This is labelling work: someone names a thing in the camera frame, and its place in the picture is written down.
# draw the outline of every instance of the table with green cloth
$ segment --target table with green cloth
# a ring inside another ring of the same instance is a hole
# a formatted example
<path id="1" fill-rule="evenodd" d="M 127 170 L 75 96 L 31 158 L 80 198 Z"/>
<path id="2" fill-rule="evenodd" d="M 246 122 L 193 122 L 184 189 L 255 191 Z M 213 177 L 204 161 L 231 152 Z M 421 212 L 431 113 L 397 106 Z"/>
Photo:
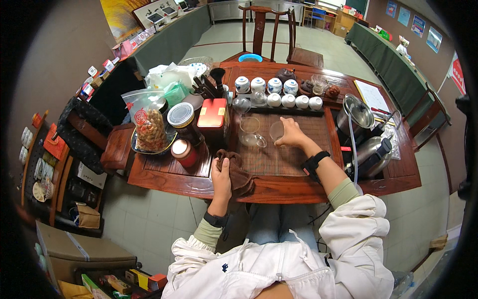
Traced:
<path id="1" fill-rule="evenodd" d="M 199 42 L 201 35 L 211 27 L 207 5 L 195 8 L 172 21 L 126 60 L 141 76 L 145 77 L 151 68 L 158 65 L 181 61 L 187 51 Z"/>
<path id="2" fill-rule="evenodd" d="M 425 75 L 416 67 L 414 68 L 395 49 L 394 45 L 370 28 L 355 23 L 345 37 L 345 40 L 348 44 L 353 43 L 357 50 L 368 60 L 369 64 L 382 79 L 385 84 L 384 87 L 392 95 L 402 114 L 407 115 L 426 92 L 425 80 L 427 79 Z M 436 92 L 430 82 L 428 82 L 428 86 Z M 433 101 L 433 96 L 428 93 L 422 105 L 407 120 L 408 124 L 410 126 L 415 124 L 430 108 Z M 438 128 L 445 120 L 444 117 L 440 111 L 432 120 L 430 126 Z"/>

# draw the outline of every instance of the blue chair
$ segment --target blue chair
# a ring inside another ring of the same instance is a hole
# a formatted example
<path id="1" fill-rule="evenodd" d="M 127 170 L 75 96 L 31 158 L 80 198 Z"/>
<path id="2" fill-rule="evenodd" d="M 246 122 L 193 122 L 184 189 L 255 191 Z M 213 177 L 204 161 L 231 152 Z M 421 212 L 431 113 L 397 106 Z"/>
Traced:
<path id="1" fill-rule="evenodd" d="M 318 8 L 312 8 L 312 19 L 310 20 L 310 28 L 312 28 L 312 21 L 314 19 L 316 20 L 322 20 L 322 32 L 324 31 L 324 27 L 326 25 L 326 19 L 325 19 L 325 16 L 326 16 L 326 11 L 325 10 L 320 10 Z"/>

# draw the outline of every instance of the hand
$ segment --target hand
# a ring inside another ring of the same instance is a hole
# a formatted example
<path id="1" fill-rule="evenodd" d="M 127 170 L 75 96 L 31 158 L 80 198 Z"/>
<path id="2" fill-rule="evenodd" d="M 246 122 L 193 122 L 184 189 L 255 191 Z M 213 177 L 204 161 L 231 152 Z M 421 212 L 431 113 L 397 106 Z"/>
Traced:
<path id="1" fill-rule="evenodd" d="M 293 118 L 281 117 L 282 124 L 284 124 L 284 136 L 274 142 L 275 146 L 291 145 L 303 148 L 307 137 L 299 127 L 299 124 Z"/>
<path id="2" fill-rule="evenodd" d="M 231 178 L 229 177 L 229 164 L 230 161 L 228 158 L 225 158 L 222 162 L 222 170 L 217 169 L 217 163 L 219 158 L 216 158 L 212 161 L 211 169 L 211 178 L 212 185 L 214 187 L 214 196 L 213 200 L 224 200 L 229 201 L 232 196 L 231 190 Z"/>

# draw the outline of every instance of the white jacket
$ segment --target white jacket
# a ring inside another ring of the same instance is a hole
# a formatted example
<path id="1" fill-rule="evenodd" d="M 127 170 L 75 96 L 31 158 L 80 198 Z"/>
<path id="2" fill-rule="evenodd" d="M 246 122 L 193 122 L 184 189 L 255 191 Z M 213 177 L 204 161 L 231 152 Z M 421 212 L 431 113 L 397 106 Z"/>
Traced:
<path id="1" fill-rule="evenodd" d="M 194 236 L 180 238 L 162 298 L 251 299 L 275 281 L 285 281 L 294 298 L 389 298 L 393 276 L 380 238 L 390 228 L 385 212 L 382 200 L 364 195 L 330 213 L 319 230 L 334 258 L 327 260 L 300 238 L 264 245 L 246 239 L 224 254 Z"/>

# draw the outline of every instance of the bamboo tea mat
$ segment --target bamboo tea mat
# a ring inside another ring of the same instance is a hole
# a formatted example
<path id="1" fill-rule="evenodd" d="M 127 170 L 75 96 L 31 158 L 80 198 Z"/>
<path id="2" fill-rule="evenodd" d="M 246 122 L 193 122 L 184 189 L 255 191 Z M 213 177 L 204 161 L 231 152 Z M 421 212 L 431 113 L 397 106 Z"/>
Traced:
<path id="1" fill-rule="evenodd" d="M 291 116 L 259 113 L 248 113 L 246 116 L 253 116 L 261 122 L 258 133 L 266 139 L 267 146 L 265 148 L 248 147 L 238 142 L 242 168 L 257 176 L 305 177 L 306 174 L 302 170 L 301 164 L 307 157 L 302 150 L 289 146 L 275 147 L 269 135 L 271 125 L 279 121 L 279 117 L 291 118 Z M 302 132 L 314 140 L 324 151 L 328 151 L 333 158 L 325 117 L 296 115 L 293 118 L 299 124 Z"/>

